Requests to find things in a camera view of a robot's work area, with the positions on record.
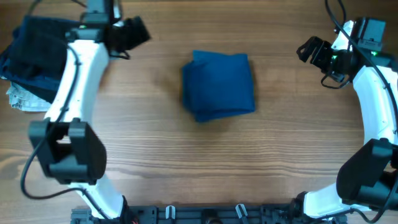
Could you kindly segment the blue polo shirt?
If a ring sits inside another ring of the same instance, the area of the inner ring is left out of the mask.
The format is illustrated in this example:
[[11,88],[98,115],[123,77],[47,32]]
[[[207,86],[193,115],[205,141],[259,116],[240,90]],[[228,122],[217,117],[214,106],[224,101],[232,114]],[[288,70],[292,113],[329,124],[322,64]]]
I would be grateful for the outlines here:
[[199,123],[256,110],[247,54],[192,52],[182,67],[182,103]]

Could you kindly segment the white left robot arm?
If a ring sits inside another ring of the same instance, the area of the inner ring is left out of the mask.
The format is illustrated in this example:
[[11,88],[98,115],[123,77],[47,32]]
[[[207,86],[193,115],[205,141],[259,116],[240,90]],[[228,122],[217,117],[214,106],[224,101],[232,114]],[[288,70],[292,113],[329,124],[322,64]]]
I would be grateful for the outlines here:
[[125,197],[105,174],[107,155],[91,128],[93,107],[103,73],[111,57],[129,59],[128,50],[150,39],[139,16],[125,21],[96,20],[71,28],[61,44],[67,61],[56,97],[43,121],[29,127],[34,151],[21,175],[21,190],[28,198],[25,178],[38,158],[43,173],[66,192],[76,191],[90,207],[96,223],[134,223]]

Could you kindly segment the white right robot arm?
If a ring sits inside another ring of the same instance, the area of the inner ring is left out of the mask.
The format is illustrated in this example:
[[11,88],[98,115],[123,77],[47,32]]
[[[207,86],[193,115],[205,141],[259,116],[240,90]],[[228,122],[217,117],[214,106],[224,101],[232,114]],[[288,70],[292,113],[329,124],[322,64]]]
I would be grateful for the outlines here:
[[364,145],[338,172],[336,182],[304,192],[292,204],[292,216],[311,221],[350,211],[397,210],[397,70],[389,55],[365,51],[363,57],[348,40],[331,44],[311,37],[297,49],[303,62],[326,77],[352,83],[364,126]]

